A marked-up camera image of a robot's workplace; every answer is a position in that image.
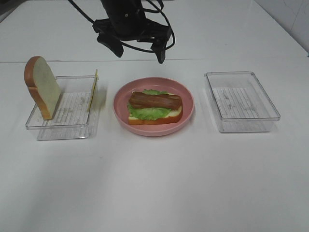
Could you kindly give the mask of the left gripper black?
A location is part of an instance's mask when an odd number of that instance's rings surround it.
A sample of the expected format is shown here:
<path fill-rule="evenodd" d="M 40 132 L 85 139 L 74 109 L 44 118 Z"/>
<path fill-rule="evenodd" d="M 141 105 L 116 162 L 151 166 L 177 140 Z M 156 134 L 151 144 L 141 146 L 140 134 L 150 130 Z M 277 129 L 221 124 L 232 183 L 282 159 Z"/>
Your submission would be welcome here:
<path fill-rule="evenodd" d="M 97 19 L 92 27 L 98 34 L 97 41 L 121 57 L 124 49 L 121 41 L 152 42 L 151 50 L 159 64 L 166 57 L 166 45 L 171 37 L 171 26 L 165 26 L 146 18 L 145 13 L 161 13 L 164 4 L 158 1 L 157 9 L 146 9 L 140 0 L 103 0 L 107 19 Z"/>

